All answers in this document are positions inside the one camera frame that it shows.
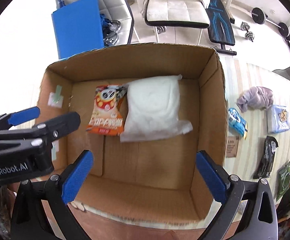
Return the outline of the green snack bag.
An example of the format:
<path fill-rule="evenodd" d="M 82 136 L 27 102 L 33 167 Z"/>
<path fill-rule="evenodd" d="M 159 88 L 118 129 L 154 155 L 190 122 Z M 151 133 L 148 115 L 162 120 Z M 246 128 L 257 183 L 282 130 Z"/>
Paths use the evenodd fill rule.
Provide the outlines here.
<path fill-rule="evenodd" d="M 278 171 L 278 188 L 276 200 L 278 201 L 288 191 L 290 184 L 290 160 Z"/>

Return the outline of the black snack bag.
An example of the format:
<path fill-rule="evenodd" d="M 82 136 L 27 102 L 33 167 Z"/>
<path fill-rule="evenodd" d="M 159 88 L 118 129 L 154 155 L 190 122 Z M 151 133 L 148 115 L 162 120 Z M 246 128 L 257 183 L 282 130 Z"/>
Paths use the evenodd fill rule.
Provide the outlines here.
<path fill-rule="evenodd" d="M 275 153 L 278 149 L 278 141 L 275 137 L 267 136 L 264 141 L 263 155 L 253 179 L 269 178 L 274 165 Z"/>

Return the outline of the blue cartoon tissue pack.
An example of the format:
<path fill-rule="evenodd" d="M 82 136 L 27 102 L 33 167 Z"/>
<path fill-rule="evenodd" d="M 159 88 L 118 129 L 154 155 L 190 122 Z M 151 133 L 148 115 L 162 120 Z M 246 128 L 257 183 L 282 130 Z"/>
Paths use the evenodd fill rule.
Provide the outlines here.
<path fill-rule="evenodd" d="M 277 134 L 290 130 L 289 113 L 285 106 L 272 105 L 266 110 L 268 133 Z"/>

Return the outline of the purple fluffy towel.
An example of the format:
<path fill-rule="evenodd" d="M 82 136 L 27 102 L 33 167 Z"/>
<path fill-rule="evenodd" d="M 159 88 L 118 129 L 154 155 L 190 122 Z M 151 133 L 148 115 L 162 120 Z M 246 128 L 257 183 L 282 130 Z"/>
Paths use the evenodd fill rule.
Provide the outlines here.
<path fill-rule="evenodd" d="M 242 113 L 248 109 L 268 109 L 273 103 L 272 90 L 261 86 L 251 87 L 236 101 Z"/>

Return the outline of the white soft packet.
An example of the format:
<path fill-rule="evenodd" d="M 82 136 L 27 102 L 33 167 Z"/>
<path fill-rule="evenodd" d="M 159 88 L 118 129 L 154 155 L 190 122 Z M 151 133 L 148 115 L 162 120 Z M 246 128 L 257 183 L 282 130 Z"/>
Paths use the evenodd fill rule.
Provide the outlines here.
<path fill-rule="evenodd" d="M 178 116 L 181 79 L 181 75 L 156 76 L 127 84 L 128 113 L 121 142 L 162 140 L 193 130 L 190 121 Z"/>

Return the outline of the orange panda snack bag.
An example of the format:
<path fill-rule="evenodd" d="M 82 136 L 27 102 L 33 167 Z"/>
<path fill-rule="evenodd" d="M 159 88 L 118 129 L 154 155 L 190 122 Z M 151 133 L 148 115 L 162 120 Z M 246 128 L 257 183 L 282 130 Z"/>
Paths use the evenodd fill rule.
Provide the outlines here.
<path fill-rule="evenodd" d="M 127 94 L 128 86 L 103 85 L 96 87 L 88 133 L 119 136 L 124 132 L 124 119 L 120 106 Z"/>

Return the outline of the brown sign plaque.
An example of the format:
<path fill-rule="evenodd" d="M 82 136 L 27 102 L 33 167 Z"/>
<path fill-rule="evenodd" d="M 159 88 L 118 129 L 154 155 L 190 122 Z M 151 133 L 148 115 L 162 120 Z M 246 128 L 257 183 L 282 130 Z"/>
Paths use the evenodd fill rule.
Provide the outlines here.
<path fill-rule="evenodd" d="M 226 157 L 235 158 L 238 151 L 239 137 L 229 136 L 227 140 Z"/>

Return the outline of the brown cardboard box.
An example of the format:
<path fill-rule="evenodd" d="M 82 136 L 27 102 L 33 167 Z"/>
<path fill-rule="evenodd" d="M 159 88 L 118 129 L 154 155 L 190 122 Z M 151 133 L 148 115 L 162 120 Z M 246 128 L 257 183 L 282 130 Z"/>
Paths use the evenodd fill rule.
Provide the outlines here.
<path fill-rule="evenodd" d="M 206 47 L 143 43 L 90 51 L 47 67 L 37 123 L 74 111 L 57 142 L 57 171 L 83 150 L 94 164 L 75 201 L 120 218 L 204 219 L 212 205 L 196 154 L 225 159 L 227 102 L 219 56 Z"/>

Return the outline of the blue long snack bag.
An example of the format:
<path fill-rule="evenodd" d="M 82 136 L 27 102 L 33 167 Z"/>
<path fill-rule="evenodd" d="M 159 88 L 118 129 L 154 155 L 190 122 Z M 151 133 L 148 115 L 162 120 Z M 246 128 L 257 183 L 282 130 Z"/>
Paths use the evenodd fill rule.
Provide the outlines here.
<path fill-rule="evenodd" d="M 234 129 L 243 139 L 246 139 L 248 134 L 248 123 L 240 116 L 235 108 L 229 108 L 229 126 Z"/>

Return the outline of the blue board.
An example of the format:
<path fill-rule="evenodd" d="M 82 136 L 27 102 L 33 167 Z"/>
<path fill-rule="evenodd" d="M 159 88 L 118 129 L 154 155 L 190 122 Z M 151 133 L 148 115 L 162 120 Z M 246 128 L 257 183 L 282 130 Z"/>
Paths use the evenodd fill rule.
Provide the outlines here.
<path fill-rule="evenodd" d="M 58 58 L 104 48 L 98 0 L 78 0 L 52 13 Z"/>

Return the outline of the chrome dumbbell under chair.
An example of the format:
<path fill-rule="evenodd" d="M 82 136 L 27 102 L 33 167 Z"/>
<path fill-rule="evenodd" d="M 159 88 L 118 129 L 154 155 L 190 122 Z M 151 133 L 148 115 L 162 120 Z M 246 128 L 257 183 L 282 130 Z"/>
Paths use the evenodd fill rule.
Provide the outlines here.
<path fill-rule="evenodd" d="M 167 31 L 167 28 L 165 26 L 157 26 L 156 30 L 158 34 L 161 34 L 161 33 L 165 33 Z"/>

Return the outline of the white padded chair centre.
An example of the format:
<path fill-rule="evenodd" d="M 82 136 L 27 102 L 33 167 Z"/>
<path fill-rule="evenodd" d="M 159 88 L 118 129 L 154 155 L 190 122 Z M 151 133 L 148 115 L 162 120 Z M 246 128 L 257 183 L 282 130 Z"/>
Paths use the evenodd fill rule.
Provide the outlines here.
<path fill-rule="evenodd" d="M 202 30 L 210 26 L 206 9 L 200 0 L 148 0 L 144 13 L 148 26 L 154 27 L 156 40 L 166 27 L 199 29 L 197 44 L 201 41 Z"/>

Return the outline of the black blue weight bench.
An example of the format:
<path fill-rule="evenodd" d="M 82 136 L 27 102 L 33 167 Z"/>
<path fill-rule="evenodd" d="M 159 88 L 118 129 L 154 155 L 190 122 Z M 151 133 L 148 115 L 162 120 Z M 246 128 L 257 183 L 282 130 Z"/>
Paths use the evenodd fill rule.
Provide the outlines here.
<path fill-rule="evenodd" d="M 210 19 L 210 26 L 207 28 L 208 37 L 212 43 L 220 44 L 220 48 L 215 47 L 218 53 L 236 56 L 237 52 L 232 49 L 227 50 L 227 46 L 235 45 L 235 38 L 232 25 L 226 9 L 221 0 L 210 0 L 206 9 Z"/>

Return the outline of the barbell on floor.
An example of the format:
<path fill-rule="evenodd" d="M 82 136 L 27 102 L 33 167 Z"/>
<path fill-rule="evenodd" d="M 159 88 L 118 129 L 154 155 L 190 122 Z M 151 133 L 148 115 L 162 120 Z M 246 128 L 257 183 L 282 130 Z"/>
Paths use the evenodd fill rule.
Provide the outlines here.
<path fill-rule="evenodd" d="M 267 14 L 261 8 L 258 7 L 252 9 L 251 16 L 253 21 L 257 24 L 264 24 L 265 22 L 269 22 L 272 25 L 276 26 L 278 28 L 278 31 L 280 32 L 280 35 L 284 37 L 286 40 L 290 41 L 290 30 L 285 23 L 283 22 L 275 23 L 274 21 L 268 19 Z"/>

